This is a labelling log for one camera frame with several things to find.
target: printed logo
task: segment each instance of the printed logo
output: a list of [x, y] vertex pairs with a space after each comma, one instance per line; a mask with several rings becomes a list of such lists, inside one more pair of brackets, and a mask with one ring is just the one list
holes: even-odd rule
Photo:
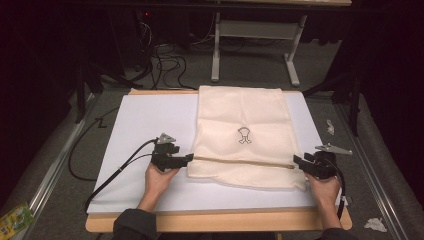
[[247, 127], [241, 127], [238, 129], [238, 132], [241, 134], [241, 140], [239, 141], [241, 144], [243, 143], [251, 143], [252, 141], [249, 140], [249, 133], [250, 129]]

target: sleeve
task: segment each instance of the sleeve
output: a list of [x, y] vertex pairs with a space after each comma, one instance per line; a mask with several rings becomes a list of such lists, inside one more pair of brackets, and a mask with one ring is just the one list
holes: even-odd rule
[[322, 233], [321, 240], [358, 240], [357, 237], [350, 234], [342, 228], [329, 228], [325, 229]]
[[114, 222], [112, 239], [156, 239], [156, 215], [140, 209], [125, 210]]

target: white paper scrap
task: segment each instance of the white paper scrap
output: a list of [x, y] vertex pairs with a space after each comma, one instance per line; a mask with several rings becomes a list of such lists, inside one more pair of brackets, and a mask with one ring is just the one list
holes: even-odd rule
[[368, 222], [365, 224], [364, 228], [371, 228], [380, 232], [387, 232], [386, 227], [384, 227], [383, 223], [381, 222], [381, 218], [369, 219]]
[[328, 124], [328, 128], [327, 128], [328, 133], [330, 133], [331, 135], [334, 135], [334, 126], [333, 126], [333, 123], [331, 123], [331, 120], [327, 119], [327, 124]]

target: wooden table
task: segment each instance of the wooden table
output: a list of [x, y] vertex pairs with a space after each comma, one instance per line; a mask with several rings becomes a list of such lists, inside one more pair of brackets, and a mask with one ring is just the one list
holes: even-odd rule
[[[176, 91], [131, 91], [129, 95], [167, 94]], [[177, 91], [193, 94], [197, 91]], [[119, 213], [90, 214], [86, 229], [89, 232], [112, 232]], [[352, 227], [347, 208], [341, 223], [344, 229]], [[223, 232], [223, 231], [302, 231], [322, 230], [316, 207], [274, 208], [249, 210], [219, 210], [157, 213], [158, 232]]]

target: wire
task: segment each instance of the wire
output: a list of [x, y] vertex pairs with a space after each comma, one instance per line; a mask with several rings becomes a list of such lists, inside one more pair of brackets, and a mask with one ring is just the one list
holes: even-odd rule
[[244, 39], [244, 41], [251, 44], [251, 45], [267, 47], [267, 46], [279, 44], [283, 40], [282, 39], [252, 39], [252, 40]]
[[213, 40], [213, 39], [214, 39], [214, 37], [210, 37], [209, 39], [206, 39], [205, 41], [194, 43], [191, 46], [196, 48], [196, 49], [199, 49], [199, 50], [209, 50], [209, 49], [214, 47], [215, 43], [211, 42], [211, 40]]
[[[136, 82], [138, 80], [141, 80], [144, 77], [146, 77], [152, 71], [152, 69], [153, 69], [152, 61], [148, 61], [147, 62], [147, 66], [146, 66], [146, 68], [144, 68], [143, 72], [140, 73], [139, 75], [137, 75], [134, 78], [126, 79], [126, 78], [124, 78], [122, 76], [113, 75], [113, 73], [108, 72], [105, 75], [107, 75], [108, 77], [112, 78], [114, 81], [109, 81], [109, 80], [107, 80], [105, 78], [101, 78], [101, 81], [104, 82], [104, 83], [110, 84], [110, 85], [114, 85], [114, 86], [122, 86], [122, 85], [124, 85], [126, 87], [132, 87], [132, 88], [135, 88], [135, 89], [141, 89], [141, 88], [143, 88], [143, 85], [138, 85], [138, 84], [135, 84], [134, 82]], [[105, 70], [101, 70], [101, 69], [99, 69], [99, 71], [101, 73], [105, 73], [106, 72]]]
[[[191, 86], [188, 86], [188, 85], [184, 85], [182, 82], [181, 82], [181, 77], [184, 75], [184, 73], [186, 72], [186, 70], [187, 70], [187, 63], [186, 63], [186, 60], [185, 60], [185, 58], [184, 57], [182, 57], [182, 56], [172, 56], [172, 55], [163, 55], [163, 56], [160, 56], [159, 55], [159, 47], [162, 47], [162, 46], [166, 46], [166, 45], [159, 45], [159, 46], [157, 46], [156, 47], [156, 50], [155, 50], [155, 53], [156, 53], [156, 55], [154, 55], [153, 57], [155, 57], [155, 58], [157, 58], [158, 59], [158, 63], [156, 64], [156, 68], [159, 70], [159, 76], [158, 76], [158, 79], [155, 81], [155, 80], [153, 80], [153, 87], [152, 87], [152, 89], [155, 89], [155, 90], [157, 90], [158, 89], [158, 83], [159, 83], [159, 81], [160, 81], [160, 76], [161, 76], [161, 74], [163, 73], [163, 81], [164, 81], [164, 84], [167, 86], [167, 87], [169, 87], [169, 88], [176, 88], [175, 86], [171, 86], [169, 83], [168, 83], [168, 81], [167, 81], [167, 76], [168, 76], [168, 74], [171, 72], [171, 71], [174, 71], [174, 70], [177, 70], [177, 69], [179, 69], [181, 66], [183, 66], [183, 71], [178, 75], [178, 77], [177, 77], [177, 82], [178, 82], [178, 84], [179, 84], [179, 86], [182, 88], [182, 89], [192, 89], [192, 90], [197, 90], [196, 88], [194, 88], [194, 87], [191, 87]], [[171, 67], [168, 67], [168, 68], [165, 68], [164, 67], [164, 63], [173, 63], [174, 65], [173, 66], [171, 66]]]
[[69, 172], [71, 173], [71, 175], [73, 177], [75, 177], [78, 180], [82, 180], [82, 181], [89, 181], [89, 182], [94, 182], [97, 179], [94, 178], [85, 178], [85, 177], [80, 177], [77, 174], [75, 174], [75, 172], [72, 170], [72, 156], [74, 154], [75, 148], [78, 146], [78, 144], [80, 143], [81, 139], [85, 136], [85, 134], [87, 134], [87, 132], [99, 121], [103, 121], [103, 118], [106, 117], [107, 115], [109, 115], [110, 113], [116, 111], [117, 109], [119, 109], [119, 107], [113, 108], [110, 111], [106, 112], [105, 114], [103, 114], [100, 117], [95, 118], [95, 121], [93, 123], [91, 123], [87, 129], [78, 137], [78, 139], [75, 141], [74, 145], [72, 146], [70, 153], [69, 153], [69, 158], [68, 158], [68, 169]]
[[103, 236], [103, 233], [97, 234], [96, 240], [100, 240], [100, 238], [102, 238], [102, 236]]
[[339, 201], [339, 208], [337, 209], [337, 216], [339, 217], [339, 219], [342, 217], [342, 213], [343, 213], [343, 208], [344, 208], [344, 201], [345, 201], [345, 196], [346, 196], [346, 185], [345, 185], [345, 180], [344, 180], [344, 176], [342, 171], [340, 171], [340, 169], [334, 165], [330, 160], [325, 159], [324, 160], [329, 163], [331, 166], [333, 166], [333, 168], [336, 170], [337, 175], [340, 178], [340, 184], [341, 184], [341, 189], [342, 192], [340, 194], [340, 201]]
[[210, 25], [209, 31], [208, 31], [208, 33], [206, 33], [205, 37], [202, 40], [198, 41], [198, 42], [190, 43], [190, 45], [194, 46], [196, 44], [204, 43], [204, 42], [207, 42], [207, 41], [213, 39], [214, 37], [209, 37], [209, 36], [210, 36], [210, 34], [212, 32], [214, 23], [215, 23], [215, 13], [212, 14], [211, 25]]
[[134, 162], [133, 160], [133, 158], [134, 158], [134, 156], [135, 155], [137, 155], [137, 153], [141, 150], [141, 149], [143, 149], [145, 146], [147, 146], [148, 144], [150, 144], [150, 143], [156, 143], [158, 141], [158, 138], [156, 138], [156, 139], [151, 139], [151, 140], [149, 140], [149, 141], [147, 141], [147, 142], [145, 142], [145, 143], [143, 143], [143, 145], [141, 145], [128, 159], [127, 159], [127, 161], [125, 161], [125, 163], [124, 164], [122, 164], [122, 166], [118, 169], [118, 170], [116, 170], [116, 172], [115, 173], [113, 173], [104, 183], [102, 183], [102, 185], [100, 185], [100, 187], [98, 187], [89, 197], [88, 197], [88, 199], [87, 199], [87, 201], [85, 202], [85, 204], [84, 204], [84, 211], [85, 211], [85, 213], [86, 214], [88, 214], [87, 213], [87, 210], [88, 210], [88, 207], [90, 206], [90, 203], [91, 203], [91, 201], [93, 200], [93, 198], [95, 197], [95, 196], [97, 196], [97, 194], [99, 194], [99, 192], [100, 191], [102, 191], [107, 185], [109, 185], [109, 183], [110, 182], [112, 182], [112, 180], [113, 179], [115, 179], [122, 171], [124, 171], [124, 169], [130, 164], [130, 163], [132, 163], [132, 162]]
[[150, 65], [148, 64], [147, 65], [147, 68], [145, 69], [145, 71], [143, 71], [141, 74], [139, 74], [135, 78], [128, 80], [128, 79], [126, 79], [126, 78], [124, 78], [124, 77], [122, 77], [122, 76], [120, 76], [118, 74], [115, 74], [112, 71], [109, 71], [106, 68], [101, 67], [100, 65], [97, 65], [96, 63], [90, 63], [90, 66], [94, 70], [96, 70], [97, 72], [99, 72], [100, 74], [107, 75], [108, 77], [110, 77], [113, 80], [115, 80], [115, 81], [123, 84], [124, 86], [135, 88], [135, 89], [141, 89], [141, 88], [143, 88], [143, 85], [142, 84], [136, 84], [136, 83], [134, 83], [134, 81], [137, 81], [137, 80], [140, 80], [140, 79], [144, 78], [151, 71]]
[[[171, 49], [169, 49], [166, 52], [159, 53], [159, 48], [168, 47], [168, 46], [171, 46]], [[173, 51], [175, 51], [175, 44], [164, 43], [164, 44], [157, 45], [156, 47], [158, 48], [158, 54], [161, 54], [161, 55], [169, 54], [169, 53], [172, 53]]]
[[142, 43], [144, 36], [146, 35], [147, 29], [149, 30], [149, 42], [147, 43], [147, 46], [149, 46], [152, 43], [152, 29], [149, 25], [145, 24], [144, 22], [139, 22], [139, 25], [142, 25], [144, 27], [144, 33], [143, 36], [141, 36], [140, 43]]
[[131, 160], [131, 161], [128, 163], [128, 165], [130, 165], [131, 163], [133, 163], [133, 162], [137, 161], [137, 160], [138, 160], [138, 159], [140, 159], [140, 158], [147, 157], [147, 156], [152, 156], [152, 154], [151, 154], [151, 153], [149, 153], [149, 154], [144, 154], [144, 155], [141, 155], [141, 156], [139, 156], [139, 157], [136, 157], [136, 158], [134, 158], [133, 160]]
[[245, 41], [242, 41], [242, 40], [239, 40], [239, 39], [237, 39], [237, 38], [234, 38], [234, 37], [225, 37], [225, 38], [223, 38], [225, 41], [227, 41], [227, 42], [230, 42], [230, 44], [231, 44], [231, 40], [234, 40], [234, 41], [236, 41], [236, 42], [241, 42], [241, 45], [238, 47], [238, 48], [236, 48], [235, 50], [225, 50], [224, 48], [222, 48], [221, 46], [220, 46], [220, 48], [219, 48], [219, 50], [220, 51], [223, 51], [223, 52], [238, 52], [238, 51], [240, 51], [241, 49], [243, 49], [243, 47], [246, 45], [246, 42]]

